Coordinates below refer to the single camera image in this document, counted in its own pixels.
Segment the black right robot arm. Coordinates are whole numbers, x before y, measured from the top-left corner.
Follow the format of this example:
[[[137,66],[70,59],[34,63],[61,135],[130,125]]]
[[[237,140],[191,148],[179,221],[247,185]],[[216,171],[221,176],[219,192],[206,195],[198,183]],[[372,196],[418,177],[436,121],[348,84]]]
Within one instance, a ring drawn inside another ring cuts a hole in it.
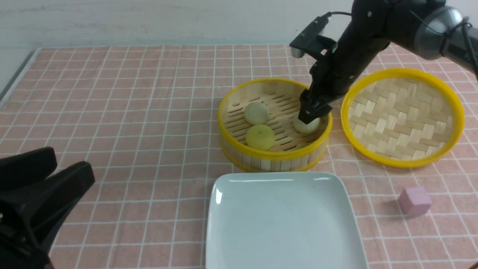
[[[328,115],[377,54],[391,43],[425,59],[447,58],[477,74],[477,29],[445,0],[355,0],[338,41],[321,35],[336,12],[316,17],[289,44],[294,58],[309,55],[312,82],[300,95],[298,119]]]

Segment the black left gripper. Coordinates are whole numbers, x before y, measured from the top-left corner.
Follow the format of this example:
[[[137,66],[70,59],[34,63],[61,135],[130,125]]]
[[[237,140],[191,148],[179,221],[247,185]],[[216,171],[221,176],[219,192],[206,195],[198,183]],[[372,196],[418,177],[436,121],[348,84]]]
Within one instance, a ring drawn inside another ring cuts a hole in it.
[[[52,147],[1,158],[2,269],[54,268],[38,247],[52,246],[67,216],[95,182],[86,161],[51,175],[57,166]]]

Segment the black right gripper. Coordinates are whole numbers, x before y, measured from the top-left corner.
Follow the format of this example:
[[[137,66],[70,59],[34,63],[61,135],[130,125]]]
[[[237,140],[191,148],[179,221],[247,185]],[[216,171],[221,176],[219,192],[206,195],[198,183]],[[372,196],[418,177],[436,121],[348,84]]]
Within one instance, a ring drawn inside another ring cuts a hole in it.
[[[333,109],[328,104],[343,97],[373,59],[373,36],[342,36],[337,47],[311,68],[312,83],[301,95],[298,119],[310,124],[327,116]]]

